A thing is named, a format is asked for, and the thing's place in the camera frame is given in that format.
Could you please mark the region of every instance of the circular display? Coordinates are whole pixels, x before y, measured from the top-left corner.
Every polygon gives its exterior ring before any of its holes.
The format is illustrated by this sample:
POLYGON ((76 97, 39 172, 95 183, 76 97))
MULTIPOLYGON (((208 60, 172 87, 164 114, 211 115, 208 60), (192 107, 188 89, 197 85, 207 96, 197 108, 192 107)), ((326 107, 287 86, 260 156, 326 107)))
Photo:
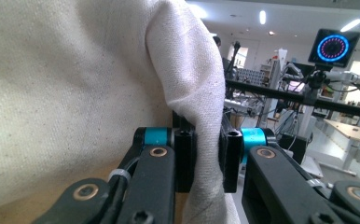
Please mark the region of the circular display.
POLYGON ((319 58, 325 62, 341 59, 349 50, 349 41, 342 35, 329 35, 320 41, 317 48, 319 58))

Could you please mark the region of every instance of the monitor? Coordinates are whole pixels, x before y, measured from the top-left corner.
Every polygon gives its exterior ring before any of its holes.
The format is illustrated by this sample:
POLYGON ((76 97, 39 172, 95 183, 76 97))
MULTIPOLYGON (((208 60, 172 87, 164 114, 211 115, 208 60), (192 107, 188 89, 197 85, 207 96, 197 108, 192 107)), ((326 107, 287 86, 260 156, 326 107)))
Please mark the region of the monitor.
POLYGON ((288 90, 293 92, 300 92, 304 88, 305 83, 297 82, 297 81, 290 81, 288 84, 288 90))
MULTIPOLYGON (((314 71, 314 66, 313 65, 307 65, 307 64, 303 64, 303 63, 293 63, 299 70, 301 70, 302 75, 305 77, 307 75, 310 75, 313 73, 314 71)), ((287 74, 293 75, 293 76, 297 76, 297 72, 294 71, 293 69, 287 69, 286 71, 287 74)))
POLYGON ((308 62, 326 67, 346 67, 359 38, 359 32, 320 29, 308 62))

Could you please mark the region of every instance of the floor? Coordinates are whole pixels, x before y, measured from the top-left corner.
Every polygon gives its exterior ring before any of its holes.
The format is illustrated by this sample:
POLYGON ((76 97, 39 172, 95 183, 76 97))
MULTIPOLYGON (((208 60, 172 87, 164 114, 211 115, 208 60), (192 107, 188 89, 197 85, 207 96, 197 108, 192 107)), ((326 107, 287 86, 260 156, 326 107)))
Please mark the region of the floor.
MULTIPOLYGON (((318 122, 316 123, 316 127, 313 128, 313 140, 308 145, 307 155, 318 160, 323 160, 324 162, 329 162, 330 164, 341 166, 341 159, 345 156, 345 151, 318 128, 321 127, 321 125, 322 123, 318 122)), ((274 129, 275 121, 268 120, 267 126, 268 128, 274 129)), ((246 118, 242 123, 242 127, 256 127, 256 119, 246 118)), ((324 166, 321 166, 321 171, 324 176, 321 180, 325 183, 335 183, 339 180, 360 181, 360 178, 357 176, 346 175, 324 166)), ((232 194, 232 197, 236 204, 241 223, 248 223, 242 207, 243 182, 244 179, 240 177, 238 179, 238 190, 236 193, 232 194)))

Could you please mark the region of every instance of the black pole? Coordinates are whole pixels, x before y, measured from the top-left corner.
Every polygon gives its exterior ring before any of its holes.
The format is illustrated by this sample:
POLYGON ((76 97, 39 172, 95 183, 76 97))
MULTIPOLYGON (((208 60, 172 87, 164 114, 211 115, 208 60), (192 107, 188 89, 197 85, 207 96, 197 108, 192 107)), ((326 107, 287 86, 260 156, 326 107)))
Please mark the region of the black pole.
MULTIPOLYGON (((242 82, 237 82, 237 81, 231 81, 231 80, 226 80, 226 86, 240 90, 240 91, 250 91, 253 93, 265 95, 270 98, 285 99, 288 101, 305 104, 304 96, 300 95, 300 94, 294 94, 294 93, 285 92, 285 91, 276 91, 276 90, 265 88, 265 87, 259 87, 259 86, 242 83, 242 82)), ((358 107, 358 106, 338 104, 338 103, 319 100, 319 99, 316 100, 316 102, 314 103, 313 106, 318 107, 318 108, 328 109, 328 110, 334 110, 334 111, 338 111, 338 112, 345 113, 345 114, 356 115, 356 116, 360 117, 360 107, 358 107)))

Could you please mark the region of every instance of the white cloth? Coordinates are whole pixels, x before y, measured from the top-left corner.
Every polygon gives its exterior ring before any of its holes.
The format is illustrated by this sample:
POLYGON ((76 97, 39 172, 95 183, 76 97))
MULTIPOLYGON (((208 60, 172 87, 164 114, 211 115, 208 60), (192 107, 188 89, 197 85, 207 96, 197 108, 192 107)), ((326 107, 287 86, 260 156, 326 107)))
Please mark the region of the white cloth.
POLYGON ((171 108, 198 134, 183 221, 239 223, 217 161, 224 85, 184 1, 0 1, 0 204, 120 161, 171 108))

